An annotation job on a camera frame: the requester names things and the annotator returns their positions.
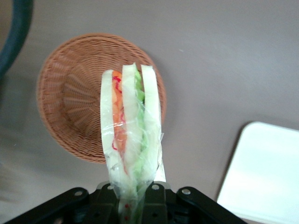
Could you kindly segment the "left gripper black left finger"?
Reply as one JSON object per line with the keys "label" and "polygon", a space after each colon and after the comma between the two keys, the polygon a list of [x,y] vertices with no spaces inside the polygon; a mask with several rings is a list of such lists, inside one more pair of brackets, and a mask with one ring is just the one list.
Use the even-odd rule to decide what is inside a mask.
{"label": "left gripper black left finger", "polygon": [[117,224],[118,199],[109,183],[93,193],[72,188],[9,220],[10,224]]}

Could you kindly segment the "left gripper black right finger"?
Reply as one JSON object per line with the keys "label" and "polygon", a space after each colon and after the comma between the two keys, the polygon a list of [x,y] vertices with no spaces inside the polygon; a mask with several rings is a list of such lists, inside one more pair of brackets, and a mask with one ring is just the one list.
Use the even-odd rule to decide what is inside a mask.
{"label": "left gripper black right finger", "polygon": [[193,187],[176,193],[165,182],[153,182],[144,198],[145,224],[244,224],[217,202]]}

